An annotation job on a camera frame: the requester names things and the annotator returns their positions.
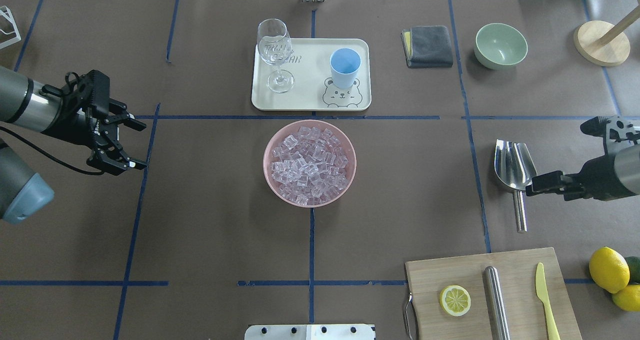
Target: bear drawing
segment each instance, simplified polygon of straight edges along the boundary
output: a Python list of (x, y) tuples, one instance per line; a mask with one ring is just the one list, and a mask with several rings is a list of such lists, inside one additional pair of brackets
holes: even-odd
[(334, 85), (334, 80), (329, 77), (324, 81), (326, 90), (322, 96), (322, 100), (326, 103), (327, 108), (355, 107), (357, 108), (362, 102), (362, 95), (358, 86), (360, 81), (356, 78), (352, 87), (349, 89), (339, 89)]

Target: brown tabletop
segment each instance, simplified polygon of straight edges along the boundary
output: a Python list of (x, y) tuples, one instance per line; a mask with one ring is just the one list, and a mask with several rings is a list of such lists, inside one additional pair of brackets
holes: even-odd
[[(8, 135), (2, 139), (55, 199), (0, 231), (0, 338), (243, 338), (250, 324), (367, 323), (405, 338), (404, 263), (554, 247), (585, 339), (633, 338), (635, 313), (589, 277), (601, 246), (640, 255), (639, 197), (526, 198), (516, 232), (512, 195), (493, 174), (496, 139), (526, 142), (539, 173), (576, 173), (602, 155), (592, 116), (640, 118), (633, 76), (638, 29), (617, 68), (572, 43), (588, 19), (617, 22), (635, 0), (0, 0), (23, 40), (0, 65), (62, 86), (98, 69), (110, 96), (148, 128), (122, 128), (146, 171), (83, 176)], [(283, 19), (292, 37), (368, 43), (372, 103), (361, 112), (262, 112), (251, 103), (256, 27)], [(527, 58), (490, 71), (473, 38), (492, 22), (528, 40)], [(400, 34), (444, 25), (453, 68), (409, 69)], [(322, 119), (352, 141), (356, 178), (309, 210), (267, 186), (270, 137)], [(82, 166), (89, 150), (8, 126)]]

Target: wooden cutting board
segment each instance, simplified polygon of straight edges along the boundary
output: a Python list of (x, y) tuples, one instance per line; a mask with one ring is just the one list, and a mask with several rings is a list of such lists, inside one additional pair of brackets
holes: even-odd
[[(553, 248), (542, 248), (407, 262), (420, 340), (493, 338), (482, 277), (489, 265), (498, 269), (510, 337), (546, 340), (544, 308), (535, 291), (538, 262), (545, 267), (560, 338), (582, 339), (555, 253)], [(447, 285), (460, 285), (471, 295), (471, 308), (465, 315), (455, 317), (442, 310), (439, 295)]]

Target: light blue robot band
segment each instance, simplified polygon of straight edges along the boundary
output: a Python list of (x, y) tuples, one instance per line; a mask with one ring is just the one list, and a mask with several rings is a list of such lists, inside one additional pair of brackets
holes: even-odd
[(13, 199), (2, 219), (18, 224), (50, 203), (52, 199), (53, 190), (42, 180), (40, 174), (34, 174)]

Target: folded towel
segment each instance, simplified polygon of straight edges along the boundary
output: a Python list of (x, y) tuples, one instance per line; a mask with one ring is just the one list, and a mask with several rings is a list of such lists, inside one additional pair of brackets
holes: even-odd
[(409, 68), (453, 66), (449, 30), (444, 26), (416, 26), (402, 31), (402, 43)]

